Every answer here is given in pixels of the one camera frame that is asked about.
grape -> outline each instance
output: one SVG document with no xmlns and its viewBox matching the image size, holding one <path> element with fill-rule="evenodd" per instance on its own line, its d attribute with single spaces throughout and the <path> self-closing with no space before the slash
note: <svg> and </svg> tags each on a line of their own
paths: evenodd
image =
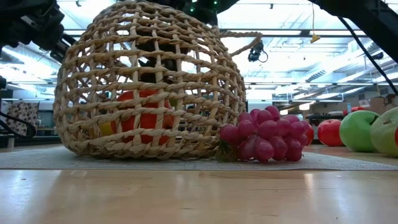
<svg viewBox="0 0 398 224">
<path fill-rule="evenodd" d="M 280 119 L 276 122 L 276 129 L 278 136 L 287 136 L 290 133 L 291 124 L 289 121 Z"/>
<path fill-rule="evenodd" d="M 302 153 L 286 153 L 286 160 L 291 161 L 291 162 L 297 162 L 301 160 L 303 157 Z"/>
<path fill-rule="evenodd" d="M 275 121 L 266 121 L 259 126 L 258 135 L 263 139 L 268 139 L 271 136 L 276 135 L 276 122 Z"/>
<path fill-rule="evenodd" d="M 297 162 L 301 159 L 303 147 L 300 142 L 294 138 L 285 138 L 287 143 L 287 152 L 285 158 L 288 161 Z"/>
<path fill-rule="evenodd" d="M 274 148 L 271 143 L 261 137 L 256 139 L 256 159 L 266 162 L 274 156 Z"/>
<path fill-rule="evenodd" d="M 302 123 L 304 125 L 304 133 L 307 133 L 307 131 L 310 129 L 310 124 L 306 121 L 300 121 L 300 123 Z"/>
<path fill-rule="evenodd" d="M 301 146 L 304 147 L 308 142 L 308 137 L 307 135 L 303 134 L 300 137 L 298 137 L 297 140 L 300 142 Z"/>
<path fill-rule="evenodd" d="M 235 138 L 234 140 L 228 142 L 230 143 L 232 146 L 238 146 L 240 145 L 243 141 L 245 140 L 245 138 L 242 138 L 241 136 L 237 135 L 237 138 Z"/>
<path fill-rule="evenodd" d="M 299 138 L 301 135 L 305 134 L 305 128 L 304 125 L 300 122 L 296 122 L 292 124 L 292 127 L 290 129 L 290 135 Z"/>
<path fill-rule="evenodd" d="M 287 152 L 287 143 L 280 136 L 272 136 L 269 138 L 269 142 L 274 148 L 274 156 L 272 157 L 276 161 L 281 161 L 285 159 L 285 154 Z"/>
<path fill-rule="evenodd" d="M 269 111 L 262 110 L 257 114 L 257 124 L 261 125 L 262 123 L 272 120 L 272 115 Z"/>
<path fill-rule="evenodd" d="M 251 121 L 241 121 L 238 125 L 239 136 L 235 136 L 235 138 L 246 138 L 251 135 L 256 128 L 257 127 Z"/>
<path fill-rule="evenodd" d="M 255 124 L 256 120 L 257 120 L 257 114 L 260 112 L 259 109 L 253 109 L 252 111 L 250 111 L 250 115 L 251 115 L 251 121 Z"/>
<path fill-rule="evenodd" d="M 249 160 L 254 157 L 257 138 L 247 138 L 238 146 L 238 158 L 242 161 Z"/>
<path fill-rule="evenodd" d="M 226 142 L 233 142 L 238 136 L 238 128 L 232 124 L 227 124 L 220 129 L 220 138 Z"/>
<path fill-rule="evenodd" d="M 280 119 L 279 110 L 276 106 L 267 106 L 266 110 L 269 111 L 272 115 L 272 119 L 274 121 L 278 121 Z"/>
<path fill-rule="evenodd" d="M 244 112 L 244 113 L 242 113 L 241 115 L 238 116 L 238 121 L 239 122 L 245 121 L 245 120 L 252 121 L 251 115 L 248 112 Z"/>
<path fill-rule="evenodd" d="M 296 115 L 287 115 L 287 116 L 284 116 L 282 119 L 290 121 L 291 124 L 294 124 L 294 123 L 300 121 L 300 119 Z"/>
</svg>

cardboard box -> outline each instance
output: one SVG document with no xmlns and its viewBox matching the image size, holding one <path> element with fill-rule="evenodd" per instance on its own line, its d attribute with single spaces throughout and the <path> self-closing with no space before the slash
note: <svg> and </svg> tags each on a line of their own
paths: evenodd
<svg viewBox="0 0 398 224">
<path fill-rule="evenodd" d="M 395 94 L 388 94 L 386 97 L 378 96 L 371 98 L 369 110 L 379 115 L 395 108 L 398 105 L 398 97 Z"/>
</svg>

black cable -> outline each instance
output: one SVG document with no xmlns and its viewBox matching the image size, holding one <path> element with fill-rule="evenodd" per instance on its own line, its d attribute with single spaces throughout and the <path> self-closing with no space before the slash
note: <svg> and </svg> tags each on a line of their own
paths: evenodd
<svg viewBox="0 0 398 224">
<path fill-rule="evenodd" d="M 2 126 L 2 127 L 3 127 L 6 131 L 8 131 L 9 133 L 13 134 L 15 137 L 18 137 L 18 138 L 32 138 L 32 137 L 34 137 L 34 136 L 36 135 L 36 128 L 35 128 L 35 126 L 33 126 L 33 124 L 30 124 L 30 123 L 28 123 L 27 121 L 21 120 L 21 119 L 19 119 L 19 118 L 15 118 L 15 117 L 12 117 L 12 116 L 8 116 L 8 115 L 4 114 L 3 112 L 0 112 L 0 116 L 3 116 L 3 117 L 8 118 L 8 119 L 12 119 L 12 120 L 14 120 L 14 121 L 21 122 L 22 124 L 25 124 L 25 125 L 26 125 L 27 130 L 28 130 L 28 129 L 31 130 L 30 133 L 29 133 L 29 131 L 26 130 L 26 133 L 29 133 L 29 135 L 24 136 L 24 135 L 21 135 L 21 134 L 16 133 L 16 132 L 13 131 L 5 122 L 3 122 L 2 120 L 0 120 L 0 126 Z"/>
<path fill-rule="evenodd" d="M 265 55 L 267 56 L 267 59 L 265 60 L 265 61 L 261 61 L 260 60 L 260 58 L 259 58 L 259 62 L 261 62 L 261 63 L 266 63 L 267 61 L 268 61 L 268 54 L 267 54 L 267 52 L 265 51 L 265 50 L 263 50 L 262 52 L 264 52 L 265 53 Z"/>
<path fill-rule="evenodd" d="M 368 57 L 368 59 L 372 62 L 372 64 L 376 67 L 376 69 L 380 72 L 380 74 L 386 79 L 386 82 L 388 83 L 388 85 L 390 85 L 390 87 L 392 88 L 392 91 L 394 91 L 394 93 L 396 95 L 398 95 L 398 91 L 396 89 L 396 87 L 392 84 L 391 80 L 387 77 L 386 73 L 384 73 L 384 71 L 381 69 L 381 67 L 376 63 L 376 61 L 372 58 L 372 55 L 366 50 L 366 48 L 364 47 L 364 45 L 361 43 L 360 39 L 358 38 L 358 36 L 355 34 L 354 30 L 351 28 L 351 26 L 342 18 L 342 17 L 338 17 L 338 19 L 344 24 L 344 26 L 347 27 L 347 29 L 349 30 L 349 32 L 351 33 L 351 35 L 354 37 L 355 41 L 358 43 L 359 47 L 363 50 L 363 52 L 365 53 L 365 55 Z"/>
</svg>

red apple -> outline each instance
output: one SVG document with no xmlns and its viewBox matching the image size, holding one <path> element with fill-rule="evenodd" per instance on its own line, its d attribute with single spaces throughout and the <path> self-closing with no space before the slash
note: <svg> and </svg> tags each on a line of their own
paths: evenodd
<svg viewBox="0 0 398 224">
<path fill-rule="evenodd" d="M 341 121 L 329 119 L 322 121 L 318 127 L 318 139 L 327 146 L 342 146 L 340 139 Z"/>
<path fill-rule="evenodd" d="M 313 141 L 313 128 L 312 128 L 312 125 L 310 125 L 310 129 L 305 133 L 305 135 L 308 138 L 307 145 L 309 146 L 312 143 L 312 141 Z"/>
</svg>

rope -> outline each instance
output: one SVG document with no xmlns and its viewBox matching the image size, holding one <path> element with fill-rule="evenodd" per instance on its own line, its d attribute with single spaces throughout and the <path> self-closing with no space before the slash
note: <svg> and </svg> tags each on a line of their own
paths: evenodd
<svg viewBox="0 0 398 224">
<path fill-rule="evenodd" d="M 248 45 L 242 47 L 241 49 L 230 54 L 231 57 L 234 57 L 234 56 L 239 55 L 240 53 L 244 52 L 245 50 L 249 50 L 249 49 L 253 48 L 256 44 L 258 44 L 261 41 L 262 33 L 260 33 L 260 32 L 226 31 L 226 32 L 222 32 L 220 34 L 220 38 L 223 38 L 223 37 L 255 37 L 255 39 L 250 44 L 248 44 Z"/>
</svg>

